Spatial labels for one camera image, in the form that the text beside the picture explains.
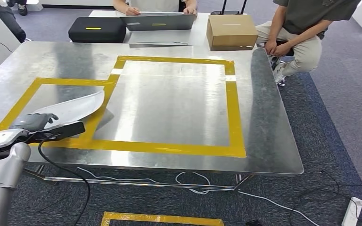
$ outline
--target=power strip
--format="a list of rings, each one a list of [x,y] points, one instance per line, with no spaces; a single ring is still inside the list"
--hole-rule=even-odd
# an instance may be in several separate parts
[[[356,226],[360,212],[362,211],[362,200],[356,197],[351,198],[345,213],[342,226]]]

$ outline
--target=white cable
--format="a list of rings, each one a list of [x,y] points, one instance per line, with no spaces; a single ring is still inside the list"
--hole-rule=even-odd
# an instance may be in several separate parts
[[[287,210],[293,210],[293,209],[291,209],[291,208],[289,208],[289,207],[286,207],[286,206],[283,206],[283,205],[279,205],[278,203],[276,203],[276,202],[274,202],[274,201],[272,201],[272,200],[270,200],[270,199],[268,199],[268,198],[264,198],[264,197],[261,197],[261,196],[257,196],[257,195],[253,195],[253,194],[249,194],[249,193],[245,193],[245,192],[239,192],[239,193],[245,194],[245,195],[249,195],[249,196],[252,196],[252,197],[255,197],[255,198],[267,200],[267,201],[271,202],[272,204],[274,204],[274,205],[276,205],[276,206],[279,206],[279,207],[281,207],[281,208],[287,209]],[[306,220],[310,221],[310,223],[312,223],[312,224],[314,224],[314,225],[316,225],[316,226],[319,226],[319,225],[316,224],[314,221],[312,221],[312,220],[310,220],[308,217],[306,217],[306,215],[303,214],[302,212],[297,211],[297,210],[293,210],[293,211],[296,212],[296,213],[298,213],[298,214],[300,214],[300,215],[302,215],[304,218],[306,218]]]
[[[178,177],[181,176],[181,175],[184,174],[184,173],[186,173],[186,172],[182,172],[182,173],[178,174],[178,175],[175,177],[175,181],[176,181],[178,184],[182,184],[180,181],[178,181]],[[192,173],[194,173],[194,174],[196,174],[196,175],[198,175],[198,176],[203,177],[204,179],[206,179],[206,181],[208,182],[208,184],[211,185],[211,184],[210,184],[210,180],[207,179],[207,177],[203,176],[202,174],[195,173],[195,172],[192,172]],[[209,193],[209,192],[214,191],[214,190],[205,190],[205,191],[199,192],[199,191],[197,191],[197,190],[195,190],[195,189],[192,189],[192,188],[188,188],[188,190],[192,191],[192,192],[195,193],[195,194],[207,194],[207,193]]]
[[[85,171],[85,172],[91,174],[91,175],[92,175],[94,178],[96,178],[96,179],[106,178],[106,179],[112,179],[112,180],[117,180],[117,181],[150,180],[150,181],[152,181],[153,183],[158,183],[157,181],[152,180],[152,179],[150,179],[150,178],[144,178],[144,179],[117,179],[117,178],[111,178],[111,177],[97,177],[97,176],[95,176],[92,172],[90,172],[90,171],[88,171],[88,170],[86,170],[86,169],[83,169],[83,168],[81,168],[81,167],[77,167],[77,168],[80,169],[80,170],[82,170],[82,171]],[[178,177],[181,176],[181,175],[184,174],[184,173],[186,173],[186,172],[179,173],[179,174],[175,177],[175,181],[176,181],[178,184],[181,184],[181,182],[178,180]],[[200,177],[203,177],[203,178],[208,182],[208,184],[211,185],[211,184],[210,184],[210,180],[209,180],[207,177],[203,176],[202,174],[196,173],[196,172],[193,172],[193,173],[196,174],[196,175],[198,175],[198,176],[200,176]],[[195,189],[191,189],[191,188],[189,188],[188,190],[190,190],[190,191],[192,191],[193,193],[196,193],[196,194],[207,194],[207,193],[209,193],[209,192],[215,191],[215,190],[205,190],[205,191],[199,192],[199,191],[197,191],[197,190],[195,190]],[[306,217],[306,215],[303,214],[303,213],[300,212],[300,211],[293,210],[293,209],[291,209],[291,208],[289,208],[289,207],[280,205],[280,204],[278,204],[278,203],[276,203],[276,202],[274,202],[274,201],[272,201],[272,200],[270,200],[270,199],[268,199],[268,198],[265,198],[265,197],[261,197],[261,196],[257,196],[257,195],[253,195],[253,194],[249,194],[249,193],[245,193],[245,192],[240,192],[240,191],[238,191],[238,193],[245,194],[245,195],[248,195],[248,196],[251,196],[251,197],[255,197],[255,198],[259,198],[259,199],[264,199],[264,200],[269,201],[269,202],[271,202],[272,204],[274,204],[274,205],[276,205],[276,206],[279,206],[279,207],[281,207],[281,208],[284,208],[284,209],[286,209],[286,210],[292,210],[292,211],[294,211],[294,212],[302,215],[306,220],[308,220],[308,221],[309,221],[310,223],[312,223],[313,225],[319,226],[319,225],[316,224],[314,221],[312,221],[312,220],[310,220],[308,217]]]
[[[90,171],[88,171],[88,170],[86,170],[86,169],[83,169],[83,168],[81,168],[81,167],[77,167],[77,168],[78,168],[79,170],[82,170],[82,171],[85,171],[85,172],[91,174],[91,175],[92,175],[94,178],[96,178],[96,179],[106,178],[106,179],[112,179],[112,180],[117,180],[117,181],[150,180],[150,181],[152,181],[153,183],[158,183],[157,181],[152,180],[152,179],[150,179],[150,178],[142,178],[142,179],[117,179],[117,178],[111,178],[111,177],[97,177],[97,176],[95,176],[92,172],[90,172]]]

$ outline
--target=black case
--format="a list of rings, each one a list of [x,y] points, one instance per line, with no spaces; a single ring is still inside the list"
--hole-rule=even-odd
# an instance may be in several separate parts
[[[125,24],[117,17],[79,17],[68,34],[73,42],[122,43]]]

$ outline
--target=gray laptop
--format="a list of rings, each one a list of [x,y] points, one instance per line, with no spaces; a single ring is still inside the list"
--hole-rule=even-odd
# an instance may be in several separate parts
[[[195,15],[163,14],[121,16],[130,31],[162,31],[162,30],[190,30],[195,20]]]

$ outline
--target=gray shirt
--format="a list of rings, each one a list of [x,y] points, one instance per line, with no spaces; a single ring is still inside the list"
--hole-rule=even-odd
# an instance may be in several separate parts
[[[349,20],[360,0],[273,0],[273,2],[287,7],[283,28],[291,34],[301,34],[321,20]],[[324,38],[325,31],[318,34],[320,39]]]

